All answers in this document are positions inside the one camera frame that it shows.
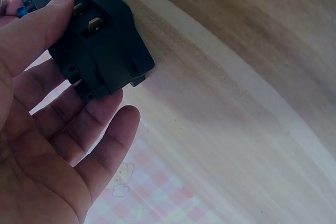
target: checkered fabric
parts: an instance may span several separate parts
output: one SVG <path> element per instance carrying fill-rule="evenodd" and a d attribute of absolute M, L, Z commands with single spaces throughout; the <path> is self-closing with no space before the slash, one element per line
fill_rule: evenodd
<path fill-rule="evenodd" d="M 33 65 L 50 55 L 46 52 Z M 69 86 L 54 90 L 38 110 Z M 85 224 L 223 223 L 140 139 L 90 209 Z"/>

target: black plastic housing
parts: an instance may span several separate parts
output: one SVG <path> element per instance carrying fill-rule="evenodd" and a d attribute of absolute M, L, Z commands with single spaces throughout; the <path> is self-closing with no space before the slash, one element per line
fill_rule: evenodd
<path fill-rule="evenodd" d="M 24 0 L 28 13 L 51 0 Z M 62 38 L 49 48 L 61 73 L 84 102 L 138 85 L 154 61 L 122 0 L 75 0 Z"/>

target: wooden surface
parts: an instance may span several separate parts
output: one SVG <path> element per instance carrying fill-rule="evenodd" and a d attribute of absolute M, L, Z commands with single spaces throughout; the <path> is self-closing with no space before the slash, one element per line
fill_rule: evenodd
<path fill-rule="evenodd" d="M 222 223 L 336 223 L 336 0 L 125 1 L 139 136 Z"/>

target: hand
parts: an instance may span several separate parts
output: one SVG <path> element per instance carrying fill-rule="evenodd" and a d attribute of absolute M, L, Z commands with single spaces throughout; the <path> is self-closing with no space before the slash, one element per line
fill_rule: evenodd
<path fill-rule="evenodd" d="M 52 0 L 18 19 L 20 5 L 0 6 L 0 223 L 83 223 L 131 146 L 140 115 L 131 106 L 119 110 L 85 158 L 122 92 L 84 105 L 70 87 L 30 115 L 64 79 L 52 59 L 23 70 L 61 37 L 74 0 Z"/>

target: cartoon character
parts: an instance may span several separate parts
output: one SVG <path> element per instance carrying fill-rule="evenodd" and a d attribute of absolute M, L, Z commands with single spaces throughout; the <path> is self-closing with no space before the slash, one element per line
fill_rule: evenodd
<path fill-rule="evenodd" d="M 115 197 L 124 197 L 130 191 L 128 182 L 131 180 L 133 172 L 133 164 L 122 163 L 106 189 L 113 190 L 112 194 Z"/>

